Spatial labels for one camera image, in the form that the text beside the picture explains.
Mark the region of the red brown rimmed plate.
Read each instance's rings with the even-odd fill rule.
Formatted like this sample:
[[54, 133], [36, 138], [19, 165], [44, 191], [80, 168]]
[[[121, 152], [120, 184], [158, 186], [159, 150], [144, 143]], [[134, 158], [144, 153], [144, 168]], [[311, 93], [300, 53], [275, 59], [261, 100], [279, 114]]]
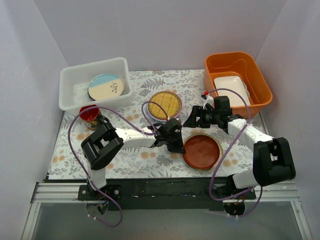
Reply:
[[184, 162], [200, 172], [213, 171], [223, 155], [221, 144], [216, 138], [204, 133], [193, 134], [184, 141]]

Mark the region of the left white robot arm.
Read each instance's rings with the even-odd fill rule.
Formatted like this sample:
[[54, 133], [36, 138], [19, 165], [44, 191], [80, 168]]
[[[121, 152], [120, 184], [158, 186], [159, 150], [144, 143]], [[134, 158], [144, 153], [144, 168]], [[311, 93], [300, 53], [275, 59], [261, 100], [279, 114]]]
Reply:
[[106, 196], [106, 167], [121, 150], [166, 146], [170, 153], [185, 154], [182, 127], [175, 118], [143, 129], [122, 129], [113, 127], [110, 122], [103, 123], [81, 143], [88, 164], [89, 194], [95, 200]]

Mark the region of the teal scalloped ceramic plate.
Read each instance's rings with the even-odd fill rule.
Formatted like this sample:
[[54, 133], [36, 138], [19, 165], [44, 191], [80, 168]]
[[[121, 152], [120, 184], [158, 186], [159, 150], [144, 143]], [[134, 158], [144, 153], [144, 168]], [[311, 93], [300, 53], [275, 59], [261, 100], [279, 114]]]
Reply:
[[89, 92], [87, 92], [87, 95], [88, 95], [88, 98], [89, 98], [91, 101], [95, 101], [95, 99], [91, 97], [91, 95], [90, 95]]

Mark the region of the cream and blue plate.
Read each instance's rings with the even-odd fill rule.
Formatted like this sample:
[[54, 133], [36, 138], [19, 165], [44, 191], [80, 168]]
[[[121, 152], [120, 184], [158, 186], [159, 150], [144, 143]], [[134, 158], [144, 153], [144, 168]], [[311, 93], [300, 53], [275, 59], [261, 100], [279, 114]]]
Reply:
[[118, 97], [124, 91], [124, 81], [115, 74], [105, 73], [94, 77], [88, 85], [88, 92], [95, 101]]

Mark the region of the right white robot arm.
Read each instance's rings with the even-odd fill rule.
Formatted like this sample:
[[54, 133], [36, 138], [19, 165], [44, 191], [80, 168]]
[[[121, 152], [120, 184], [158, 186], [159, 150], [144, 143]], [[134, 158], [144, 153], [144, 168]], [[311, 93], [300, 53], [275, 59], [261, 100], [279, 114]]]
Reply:
[[251, 169], [227, 177], [224, 190], [228, 199], [237, 199], [256, 186], [265, 187], [296, 177], [290, 145], [284, 137], [267, 135], [248, 124], [241, 115], [233, 114], [227, 96], [202, 97], [205, 104], [192, 107], [183, 127], [208, 129], [216, 125], [253, 153]]

